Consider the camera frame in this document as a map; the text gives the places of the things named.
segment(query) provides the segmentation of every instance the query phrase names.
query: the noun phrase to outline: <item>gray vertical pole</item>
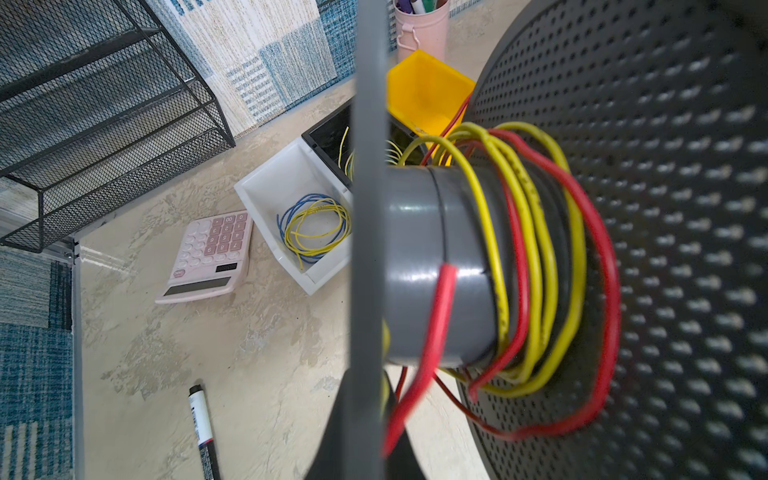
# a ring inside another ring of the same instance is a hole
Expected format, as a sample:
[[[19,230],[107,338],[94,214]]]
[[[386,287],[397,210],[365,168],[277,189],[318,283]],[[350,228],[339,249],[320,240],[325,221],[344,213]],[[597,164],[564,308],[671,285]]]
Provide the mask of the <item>gray vertical pole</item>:
[[[384,225],[382,182],[386,141],[387,8],[360,0],[357,12],[357,94],[353,104],[352,310],[349,389],[344,403],[344,478],[382,475],[382,312]]]
[[[83,319],[80,305],[80,245],[74,245],[72,265],[72,463],[74,479],[85,478],[83,434]]]

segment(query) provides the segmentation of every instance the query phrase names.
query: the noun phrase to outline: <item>gray spool core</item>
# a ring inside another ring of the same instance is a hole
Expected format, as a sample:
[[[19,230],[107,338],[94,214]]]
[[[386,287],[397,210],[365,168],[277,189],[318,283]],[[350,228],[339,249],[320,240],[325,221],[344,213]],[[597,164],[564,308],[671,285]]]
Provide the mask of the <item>gray spool core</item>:
[[[488,202],[509,297],[510,330],[516,331],[517,273],[502,184],[495,170],[476,167]],[[560,294],[558,323],[570,293],[568,215],[559,189],[529,167],[541,196],[555,257]],[[496,308],[477,209],[464,174],[456,167],[387,168],[385,319],[392,336],[388,360],[419,361],[440,266],[459,275],[442,366],[469,365],[492,358],[497,337]]]

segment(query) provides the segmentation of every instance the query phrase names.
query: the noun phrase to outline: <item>blue patterned rug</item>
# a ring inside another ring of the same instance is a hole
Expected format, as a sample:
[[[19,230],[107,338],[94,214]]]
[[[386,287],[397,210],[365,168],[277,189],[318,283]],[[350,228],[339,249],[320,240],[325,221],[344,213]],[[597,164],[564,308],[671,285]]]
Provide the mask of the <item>blue patterned rug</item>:
[[[0,249],[0,478],[72,478],[69,266]]]

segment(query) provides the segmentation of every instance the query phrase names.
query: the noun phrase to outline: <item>marker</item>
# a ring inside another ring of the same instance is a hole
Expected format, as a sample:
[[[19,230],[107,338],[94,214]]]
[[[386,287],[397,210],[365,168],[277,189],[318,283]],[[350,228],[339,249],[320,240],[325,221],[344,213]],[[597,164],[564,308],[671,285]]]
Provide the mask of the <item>marker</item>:
[[[413,7],[413,13],[417,15],[424,15],[427,12],[424,9],[424,4],[422,3],[422,0],[416,0],[415,2],[411,2],[411,6]]]
[[[400,10],[402,10],[404,13],[413,13],[410,0],[399,0],[397,3],[400,6]]]
[[[205,480],[221,480],[219,462],[216,460],[214,449],[214,433],[210,429],[208,406],[205,403],[202,386],[195,385],[190,389],[190,407],[194,431],[197,434],[197,448],[200,450],[200,460],[203,462],[203,477]]]

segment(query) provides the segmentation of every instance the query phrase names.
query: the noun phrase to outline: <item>pink calculator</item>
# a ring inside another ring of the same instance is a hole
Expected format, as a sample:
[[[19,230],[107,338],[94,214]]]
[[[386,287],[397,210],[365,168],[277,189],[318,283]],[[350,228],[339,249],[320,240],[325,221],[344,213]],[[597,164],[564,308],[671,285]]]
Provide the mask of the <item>pink calculator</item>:
[[[252,227],[246,210],[187,225],[168,285],[155,303],[189,302],[234,290],[248,274]]]

